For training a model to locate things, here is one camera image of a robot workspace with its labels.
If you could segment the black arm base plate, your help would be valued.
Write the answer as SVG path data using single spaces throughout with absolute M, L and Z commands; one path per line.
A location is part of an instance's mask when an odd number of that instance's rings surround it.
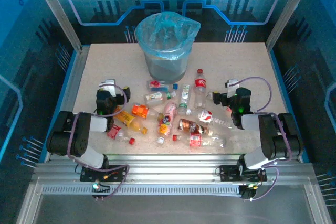
M 221 182 L 266 182 L 267 174 L 261 169 L 244 169 L 241 165 L 219 167 Z
M 80 172 L 81 182 L 121 182 L 126 175 L 127 168 L 120 168 L 110 172 L 99 172 L 83 167 Z

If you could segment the colourful label bottle white cap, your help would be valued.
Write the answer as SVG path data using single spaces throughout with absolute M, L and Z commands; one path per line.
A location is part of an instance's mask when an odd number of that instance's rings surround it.
M 167 121 L 167 120 L 161 120 L 159 122 L 159 127 L 157 131 L 157 140 L 156 142 L 159 144 L 163 144 L 165 141 L 165 138 L 167 138 L 172 130 L 172 122 Z

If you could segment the orange label bottle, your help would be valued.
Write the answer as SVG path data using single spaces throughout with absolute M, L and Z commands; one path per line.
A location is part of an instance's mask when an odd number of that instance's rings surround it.
M 139 103 L 135 103 L 133 105 L 131 112 L 133 115 L 144 119 L 154 119 L 160 121 L 164 117 L 163 113 Z

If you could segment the white bottle green cap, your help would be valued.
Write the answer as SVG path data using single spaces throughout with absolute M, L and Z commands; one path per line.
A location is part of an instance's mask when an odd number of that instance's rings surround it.
M 144 95 L 144 102 L 146 106 L 154 107 L 173 99 L 175 96 L 175 90 L 168 92 L 158 91 Z

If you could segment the grey metal front panel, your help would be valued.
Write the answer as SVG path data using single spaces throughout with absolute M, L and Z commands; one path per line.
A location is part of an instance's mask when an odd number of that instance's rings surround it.
M 278 186 L 246 202 L 223 196 L 37 195 L 14 224 L 336 224 L 320 199 Z

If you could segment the grey translucent bin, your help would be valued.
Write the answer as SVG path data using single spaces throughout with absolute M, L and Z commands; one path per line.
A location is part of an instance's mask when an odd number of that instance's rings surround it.
M 180 60 L 175 61 L 160 60 L 158 58 L 154 59 L 145 55 L 145 53 L 144 56 L 149 74 L 154 80 L 173 83 L 181 80 L 181 78 L 184 76 L 190 54 L 186 55 Z

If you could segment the yellow label juice bottle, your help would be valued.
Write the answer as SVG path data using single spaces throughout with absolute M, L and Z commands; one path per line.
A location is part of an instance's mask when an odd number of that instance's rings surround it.
M 133 116 L 127 111 L 121 110 L 121 107 L 119 106 L 116 107 L 115 112 L 117 112 L 118 114 L 116 114 L 114 117 L 116 117 L 128 129 L 142 134 L 147 133 L 147 128 L 144 126 L 139 118 Z

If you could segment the brown label bottle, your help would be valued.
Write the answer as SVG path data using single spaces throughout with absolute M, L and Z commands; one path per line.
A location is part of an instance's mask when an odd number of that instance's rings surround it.
M 203 134 L 212 136 L 213 131 L 210 130 L 208 127 L 201 126 L 200 124 L 190 121 L 187 119 L 180 119 L 178 123 L 178 130 L 183 132 L 189 132 L 189 133 L 196 133 L 196 134 Z

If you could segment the red white label clear bottle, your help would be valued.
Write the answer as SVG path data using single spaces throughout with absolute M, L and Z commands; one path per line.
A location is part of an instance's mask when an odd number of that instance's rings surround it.
M 207 126 L 223 127 L 227 129 L 232 129 L 233 126 L 230 122 L 224 121 L 221 118 L 216 117 L 213 112 L 207 109 L 187 109 L 186 115 L 195 116 L 200 123 L 206 124 Z

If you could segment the pink bottle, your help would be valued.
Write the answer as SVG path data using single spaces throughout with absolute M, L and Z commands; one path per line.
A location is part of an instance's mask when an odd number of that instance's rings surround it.
M 164 117 L 162 119 L 162 123 L 167 125 L 171 124 L 177 115 L 177 111 L 177 104 L 174 102 L 169 102 L 164 108 Z

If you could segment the Coca-Cola bottle red cap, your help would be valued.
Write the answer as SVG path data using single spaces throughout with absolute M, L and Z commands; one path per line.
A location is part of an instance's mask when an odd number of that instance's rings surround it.
M 206 108 L 206 97 L 207 97 L 207 82 L 203 73 L 203 69 L 198 69 L 196 78 L 194 81 L 194 92 L 195 92 L 195 108 L 204 109 Z

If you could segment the aluminium table side rail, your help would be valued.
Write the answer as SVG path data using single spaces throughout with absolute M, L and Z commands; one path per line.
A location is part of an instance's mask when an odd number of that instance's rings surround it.
M 61 92 L 56 104 L 55 111 L 51 118 L 50 126 L 45 139 L 39 163 L 45 163 L 49 160 L 50 154 L 47 151 L 47 140 L 53 129 L 53 125 L 57 119 L 60 111 L 72 111 L 75 105 L 78 89 L 80 86 L 82 74 L 87 61 L 90 45 L 84 45 L 81 52 L 74 52 L 72 54 L 69 67 L 61 88 Z

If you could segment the small clear bottle green label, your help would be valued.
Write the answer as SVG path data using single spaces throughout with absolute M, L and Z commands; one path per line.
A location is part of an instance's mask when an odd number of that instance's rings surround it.
M 181 93 L 180 93 L 180 103 L 179 103 L 179 110 L 180 111 L 186 111 L 188 101 L 190 99 L 190 85 L 189 84 L 183 84 L 181 86 Z

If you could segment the aluminium front beam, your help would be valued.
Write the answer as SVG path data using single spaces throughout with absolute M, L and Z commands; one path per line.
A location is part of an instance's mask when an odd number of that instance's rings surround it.
M 127 184 L 210 185 L 220 184 L 217 167 L 236 165 L 238 155 L 110 155 L 111 165 L 128 164 Z M 75 163 L 66 157 L 50 155 L 49 161 L 37 164 L 31 182 L 40 184 L 75 184 L 79 175 Z M 267 184 L 316 185 L 313 166 L 300 161 L 280 162 L 278 171 L 267 169 Z

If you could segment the clear bottle red contents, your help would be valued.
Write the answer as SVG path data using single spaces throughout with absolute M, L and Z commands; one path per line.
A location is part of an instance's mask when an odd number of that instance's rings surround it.
M 150 91 L 162 91 L 169 89 L 169 85 L 166 84 L 165 81 L 158 81 L 158 80 L 147 81 L 147 87 Z

